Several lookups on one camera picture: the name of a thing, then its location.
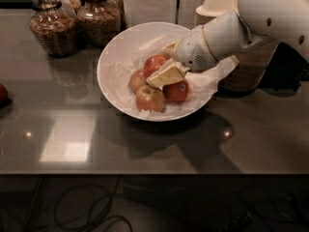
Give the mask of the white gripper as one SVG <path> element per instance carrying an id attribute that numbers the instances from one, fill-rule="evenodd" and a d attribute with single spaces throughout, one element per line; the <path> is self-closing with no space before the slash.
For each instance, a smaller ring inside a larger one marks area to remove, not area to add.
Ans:
<path id="1" fill-rule="evenodd" d="M 174 40 L 164 46 L 162 50 L 176 50 L 179 62 L 171 58 L 146 78 L 146 82 L 155 88 L 184 80 L 189 70 L 204 72 L 215 67 L 218 63 L 211 53 L 202 25 L 188 32 L 180 42 Z"/>

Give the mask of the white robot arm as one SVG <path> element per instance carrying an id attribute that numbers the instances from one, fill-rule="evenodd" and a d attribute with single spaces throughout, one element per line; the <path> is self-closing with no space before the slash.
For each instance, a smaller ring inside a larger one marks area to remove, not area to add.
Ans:
<path id="1" fill-rule="evenodd" d="M 284 43 L 309 61 L 309 0 L 238 0 L 238 7 L 192 29 L 172 59 L 147 78 L 155 88 L 202 73 L 235 53 L 272 41 Z"/>

